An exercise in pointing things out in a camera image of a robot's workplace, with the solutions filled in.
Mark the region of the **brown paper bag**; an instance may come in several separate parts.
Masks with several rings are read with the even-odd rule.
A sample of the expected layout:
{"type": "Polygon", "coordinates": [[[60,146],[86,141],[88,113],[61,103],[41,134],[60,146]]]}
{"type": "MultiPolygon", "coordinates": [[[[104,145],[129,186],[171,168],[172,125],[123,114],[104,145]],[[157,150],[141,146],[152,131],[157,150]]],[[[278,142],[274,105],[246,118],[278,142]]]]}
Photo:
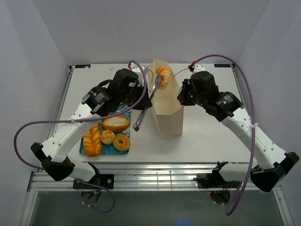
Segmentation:
{"type": "Polygon", "coordinates": [[[155,78],[161,67],[164,67],[170,73],[167,79],[167,86],[164,89],[158,89],[152,99],[153,107],[151,112],[161,138],[170,138],[182,135],[183,131],[183,106],[177,99],[180,93],[178,84],[172,68],[167,61],[154,59],[152,64],[147,66],[149,69],[149,87],[153,90],[155,78]]]}

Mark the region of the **fake croissant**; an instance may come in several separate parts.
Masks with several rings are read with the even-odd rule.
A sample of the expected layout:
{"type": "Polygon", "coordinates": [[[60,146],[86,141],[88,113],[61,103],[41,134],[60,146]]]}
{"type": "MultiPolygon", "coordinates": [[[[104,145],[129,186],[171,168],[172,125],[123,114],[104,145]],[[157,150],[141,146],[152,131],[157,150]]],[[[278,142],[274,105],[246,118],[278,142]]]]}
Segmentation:
{"type": "Polygon", "coordinates": [[[167,85],[169,84],[170,77],[171,77],[171,71],[168,67],[159,67],[156,69],[156,74],[159,74],[162,78],[161,84],[159,86],[159,90],[164,90],[167,85]]]}

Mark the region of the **metal serving tongs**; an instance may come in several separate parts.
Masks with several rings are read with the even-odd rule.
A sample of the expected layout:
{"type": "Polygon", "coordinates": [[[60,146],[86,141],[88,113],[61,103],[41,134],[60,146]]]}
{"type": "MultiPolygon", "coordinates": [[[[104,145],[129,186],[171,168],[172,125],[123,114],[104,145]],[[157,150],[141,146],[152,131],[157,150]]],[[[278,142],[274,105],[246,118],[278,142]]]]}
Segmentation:
{"type": "MultiPolygon", "coordinates": [[[[150,94],[150,101],[154,98],[154,95],[155,95],[156,91],[158,90],[159,86],[161,85],[162,80],[163,80],[162,75],[161,75],[160,73],[158,73],[157,76],[156,76],[156,79],[155,79],[155,83],[154,83],[154,86],[153,86],[153,90],[152,90],[152,92],[151,92],[151,94],[150,94]]],[[[140,112],[140,114],[139,114],[139,116],[138,116],[136,122],[135,122],[134,125],[133,125],[133,129],[134,129],[135,131],[139,131],[139,129],[140,129],[140,127],[141,127],[141,124],[142,124],[142,122],[143,122],[143,120],[144,120],[144,117],[145,117],[145,115],[146,115],[146,113],[147,113],[147,110],[148,110],[148,109],[145,108],[145,109],[143,109],[143,110],[140,112]]]]}

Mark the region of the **small round scored roll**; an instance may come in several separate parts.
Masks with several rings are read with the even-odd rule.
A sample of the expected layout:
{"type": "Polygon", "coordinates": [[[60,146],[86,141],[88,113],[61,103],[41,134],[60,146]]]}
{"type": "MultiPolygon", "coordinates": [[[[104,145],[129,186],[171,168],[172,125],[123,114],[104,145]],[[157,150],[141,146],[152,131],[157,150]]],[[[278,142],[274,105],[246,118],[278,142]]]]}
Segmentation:
{"type": "Polygon", "coordinates": [[[100,134],[100,140],[104,145],[110,145],[113,142],[114,138],[115,134],[110,130],[104,130],[100,134]]]}

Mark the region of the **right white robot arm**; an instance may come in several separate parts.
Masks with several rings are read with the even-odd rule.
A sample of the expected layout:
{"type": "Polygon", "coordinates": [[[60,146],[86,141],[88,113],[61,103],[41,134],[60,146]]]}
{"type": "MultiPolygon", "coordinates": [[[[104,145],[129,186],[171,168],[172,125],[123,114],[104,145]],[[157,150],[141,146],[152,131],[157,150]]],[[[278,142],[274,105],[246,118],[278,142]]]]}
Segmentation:
{"type": "Polygon", "coordinates": [[[199,177],[203,184],[223,187],[228,182],[253,183],[270,192],[299,161],[295,152],[287,153],[277,146],[248,115],[242,102],[231,92],[221,92],[214,76],[207,71],[192,73],[182,82],[177,99],[183,106],[198,105],[227,127],[250,151],[257,164],[217,163],[211,173],[199,177]]]}

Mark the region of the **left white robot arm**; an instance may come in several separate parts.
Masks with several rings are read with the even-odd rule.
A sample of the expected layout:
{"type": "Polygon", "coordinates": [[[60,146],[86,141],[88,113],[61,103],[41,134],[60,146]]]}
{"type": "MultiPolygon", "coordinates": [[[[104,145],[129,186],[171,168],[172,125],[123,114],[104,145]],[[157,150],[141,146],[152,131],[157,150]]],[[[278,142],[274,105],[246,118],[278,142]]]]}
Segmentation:
{"type": "Polygon", "coordinates": [[[148,68],[118,70],[114,78],[93,87],[76,111],[54,135],[42,143],[34,143],[31,150],[43,169],[55,181],[67,177],[82,180],[89,188],[99,185],[99,171],[90,163],[73,160],[70,150],[102,117],[107,118],[121,105],[142,110],[152,106],[147,93],[148,68]]]}

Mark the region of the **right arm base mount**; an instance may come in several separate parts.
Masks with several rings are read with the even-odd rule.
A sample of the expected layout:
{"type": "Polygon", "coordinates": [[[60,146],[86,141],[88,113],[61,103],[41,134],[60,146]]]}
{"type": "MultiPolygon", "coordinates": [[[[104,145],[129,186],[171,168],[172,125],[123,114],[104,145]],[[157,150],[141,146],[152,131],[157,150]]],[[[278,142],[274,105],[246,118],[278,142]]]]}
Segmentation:
{"type": "Polygon", "coordinates": [[[217,162],[217,166],[210,173],[198,173],[193,181],[197,182],[198,188],[237,188],[239,181],[226,181],[219,174],[223,166],[228,164],[227,161],[217,162]]]}

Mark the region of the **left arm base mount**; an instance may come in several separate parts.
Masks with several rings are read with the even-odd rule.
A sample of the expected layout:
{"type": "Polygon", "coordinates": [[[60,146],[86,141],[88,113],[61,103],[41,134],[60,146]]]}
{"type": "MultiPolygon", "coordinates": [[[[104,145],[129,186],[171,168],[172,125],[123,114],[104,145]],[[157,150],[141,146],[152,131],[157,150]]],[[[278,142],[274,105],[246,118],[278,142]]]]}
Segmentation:
{"type": "Polygon", "coordinates": [[[73,181],[73,189],[98,189],[99,186],[113,189],[114,188],[114,174],[97,174],[90,181],[88,181],[89,185],[86,182],[81,183],[78,180],[73,181]]]}

